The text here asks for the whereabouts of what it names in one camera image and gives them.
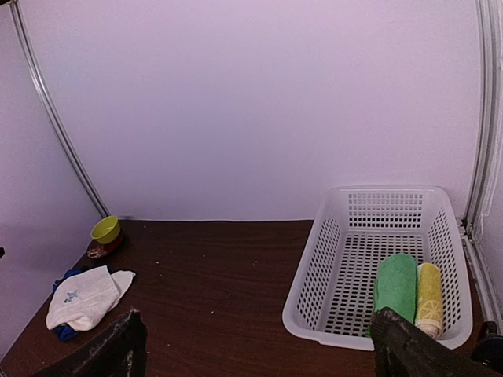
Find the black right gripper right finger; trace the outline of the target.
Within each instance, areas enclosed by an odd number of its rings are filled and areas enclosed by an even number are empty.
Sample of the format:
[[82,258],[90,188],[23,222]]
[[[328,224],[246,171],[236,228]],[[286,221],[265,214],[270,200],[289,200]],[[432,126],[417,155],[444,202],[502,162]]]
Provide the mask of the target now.
[[502,355],[475,361],[435,341],[386,307],[373,316],[377,376],[501,376]]

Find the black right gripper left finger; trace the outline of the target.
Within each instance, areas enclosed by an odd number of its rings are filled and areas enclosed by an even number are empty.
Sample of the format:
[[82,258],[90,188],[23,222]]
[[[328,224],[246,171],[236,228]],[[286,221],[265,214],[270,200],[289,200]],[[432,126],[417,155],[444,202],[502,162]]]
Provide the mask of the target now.
[[136,309],[122,315],[86,345],[37,376],[144,376],[148,332]]

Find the white towel with blue emblem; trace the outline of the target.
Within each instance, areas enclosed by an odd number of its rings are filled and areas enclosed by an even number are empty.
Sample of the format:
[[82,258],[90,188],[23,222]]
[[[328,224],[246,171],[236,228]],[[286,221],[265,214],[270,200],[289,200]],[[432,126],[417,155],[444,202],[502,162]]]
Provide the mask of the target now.
[[53,293],[46,315],[49,330],[69,325],[75,331],[95,328],[113,310],[130,288],[136,273],[114,273],[103,265],[70,276]]

